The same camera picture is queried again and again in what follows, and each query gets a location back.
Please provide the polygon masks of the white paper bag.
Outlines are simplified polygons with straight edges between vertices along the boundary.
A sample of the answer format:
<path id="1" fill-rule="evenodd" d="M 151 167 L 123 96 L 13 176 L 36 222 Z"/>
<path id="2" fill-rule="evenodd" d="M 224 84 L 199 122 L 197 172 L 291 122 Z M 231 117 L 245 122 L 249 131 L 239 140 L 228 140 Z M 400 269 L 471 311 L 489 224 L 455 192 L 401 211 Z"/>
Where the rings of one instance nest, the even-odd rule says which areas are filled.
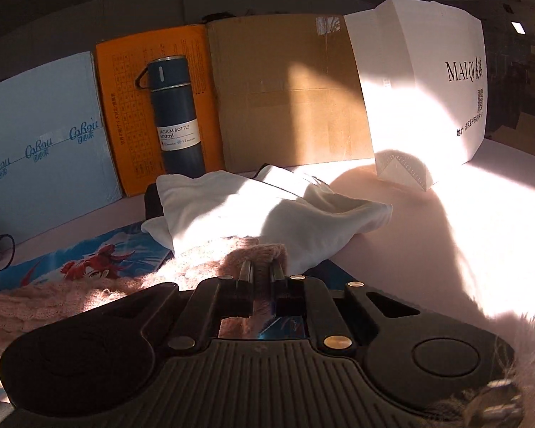
<path id="1" fill-rule="evenodd" d="M 386 0 L 345 22 L 378 171 L 416 164 L 439 181 L 470 161 L 487 116 L 481 21 L 435 1 Z"/>

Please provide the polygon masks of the orange board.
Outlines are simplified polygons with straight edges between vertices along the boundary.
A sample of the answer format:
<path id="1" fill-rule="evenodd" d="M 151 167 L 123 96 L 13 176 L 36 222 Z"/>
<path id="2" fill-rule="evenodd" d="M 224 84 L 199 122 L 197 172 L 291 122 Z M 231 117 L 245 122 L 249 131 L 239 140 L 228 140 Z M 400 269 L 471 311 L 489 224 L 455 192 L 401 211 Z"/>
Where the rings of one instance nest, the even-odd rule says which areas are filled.
<path id="1" fill-rule="evenodd" d="M 95 48 L 98 85 L 115 166 L 128 197 L 144 193 L 165 173 L 151 97 L 135 80 L 148 62 L 172 55 L 188 61 L 205 169 L 225 168 L 205 26 L 152 30 L 102 42 Z"/>

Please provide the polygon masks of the blue vacuum bottle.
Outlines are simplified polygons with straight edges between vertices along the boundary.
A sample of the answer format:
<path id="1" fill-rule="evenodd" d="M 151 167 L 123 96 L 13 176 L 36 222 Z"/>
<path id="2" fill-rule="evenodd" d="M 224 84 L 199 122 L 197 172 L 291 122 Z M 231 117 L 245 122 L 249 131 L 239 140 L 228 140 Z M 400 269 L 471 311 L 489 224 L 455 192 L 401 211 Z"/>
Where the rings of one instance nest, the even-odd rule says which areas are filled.
<path id="1" fill-rule="evenodd" d="M 149 62 L 135 79 L 135 86 L 151 92 L 166 173 L 190 178 L 204 175 L 205 161 L 187 58 L 173 55 Z"/>

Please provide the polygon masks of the light blue foam board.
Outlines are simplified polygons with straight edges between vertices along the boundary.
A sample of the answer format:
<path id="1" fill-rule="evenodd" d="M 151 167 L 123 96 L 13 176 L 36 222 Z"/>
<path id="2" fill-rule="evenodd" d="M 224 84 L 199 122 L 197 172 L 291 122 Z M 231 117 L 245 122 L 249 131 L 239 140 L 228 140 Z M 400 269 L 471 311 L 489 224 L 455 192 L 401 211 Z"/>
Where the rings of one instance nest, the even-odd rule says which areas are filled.
<path id="1" fill-rule="evenodd" d="M 0 234 L 22 243 L 121 198 L 91 53 L 0 82 Z"/>

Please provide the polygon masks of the brown cardboard sheet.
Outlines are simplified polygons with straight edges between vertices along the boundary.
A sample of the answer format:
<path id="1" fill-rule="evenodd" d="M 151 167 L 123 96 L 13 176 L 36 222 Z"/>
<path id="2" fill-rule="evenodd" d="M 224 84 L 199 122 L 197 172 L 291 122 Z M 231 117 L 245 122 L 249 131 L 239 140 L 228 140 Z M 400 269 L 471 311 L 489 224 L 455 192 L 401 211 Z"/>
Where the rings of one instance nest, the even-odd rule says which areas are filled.
<path id="1" fill-rule="evenodd" d="M 372 158 L 343 16 L 232 17 L 207 30 L 228 171 Z"/>

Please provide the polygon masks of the colourful printed storage bag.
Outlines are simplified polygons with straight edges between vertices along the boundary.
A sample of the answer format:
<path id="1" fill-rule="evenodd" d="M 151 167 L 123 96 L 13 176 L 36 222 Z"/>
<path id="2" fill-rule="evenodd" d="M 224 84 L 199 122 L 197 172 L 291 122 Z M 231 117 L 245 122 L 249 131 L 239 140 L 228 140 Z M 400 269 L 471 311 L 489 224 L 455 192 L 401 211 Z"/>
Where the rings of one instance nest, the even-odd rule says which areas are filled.
<path id="1" fill-rule="evenodd" d="M 137 222 L 0 271 L 0 292 L 46 282 L 151 274 L 170 256 Z"/>

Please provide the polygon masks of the pink knitted sweater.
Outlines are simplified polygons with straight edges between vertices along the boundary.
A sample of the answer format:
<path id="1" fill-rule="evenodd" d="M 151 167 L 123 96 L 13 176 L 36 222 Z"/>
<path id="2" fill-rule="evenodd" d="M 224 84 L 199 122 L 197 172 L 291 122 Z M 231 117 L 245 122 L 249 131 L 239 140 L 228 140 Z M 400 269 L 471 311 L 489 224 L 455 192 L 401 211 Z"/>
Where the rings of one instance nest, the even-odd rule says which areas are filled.
<path id="1" fill-rule="evenodd" d="M 0 290 L 0 357 L 5 348 L 25 332 L 58 322 L 92 308 L 130 296 L 165 281 L 182 290 L 191 290 L 215 276 L 236 277 L 244 262 L 254 267 L 256 298 L 249 318 L 224 319 L 220 335 L 227 338 L 253 338 L 273 318 L 269 305 L 269 266 L 276 261 L 283 270 L 288 253 L 283 244 L 262 244 L 256 238 L 229 238 L 207 243 L 183 253 L 159 270 L 136 277 L 87 278 L 34 282 L 24 281 L 13 290 Z"/>

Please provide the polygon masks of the white face mask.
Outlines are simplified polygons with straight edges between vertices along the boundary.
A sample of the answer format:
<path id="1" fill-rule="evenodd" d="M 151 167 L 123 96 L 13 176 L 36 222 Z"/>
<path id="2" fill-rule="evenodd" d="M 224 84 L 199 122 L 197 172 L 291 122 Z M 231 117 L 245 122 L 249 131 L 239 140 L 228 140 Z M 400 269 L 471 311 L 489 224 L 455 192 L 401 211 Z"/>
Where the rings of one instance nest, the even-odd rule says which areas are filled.
<path id="1" fill-rule="evenodd" d="M 397 150 L 384 150 L 375 154 L 379 179 L 405 187 L 427 191 L 433 184 L 426 165 L 413 155 Z"/>

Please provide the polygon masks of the white cloth bag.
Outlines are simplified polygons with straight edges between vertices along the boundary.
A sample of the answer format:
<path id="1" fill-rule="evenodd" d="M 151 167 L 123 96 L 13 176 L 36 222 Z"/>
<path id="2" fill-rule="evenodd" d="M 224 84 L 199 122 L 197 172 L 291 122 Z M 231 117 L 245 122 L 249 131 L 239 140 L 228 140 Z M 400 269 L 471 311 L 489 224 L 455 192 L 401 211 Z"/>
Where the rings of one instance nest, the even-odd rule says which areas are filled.
<path id="1" fill-rule="evenodd" d="M 319 179 L 275 165 L 253 178 L 226 171 L 197 179 L 162 175 L 156 189 L 163 214 L 141 229 L 175 256 L 211 241 L 255 239 L 286 248 L 289 274 L 317 266 L 392 215 L 389 204 L 336 193 Z"/>

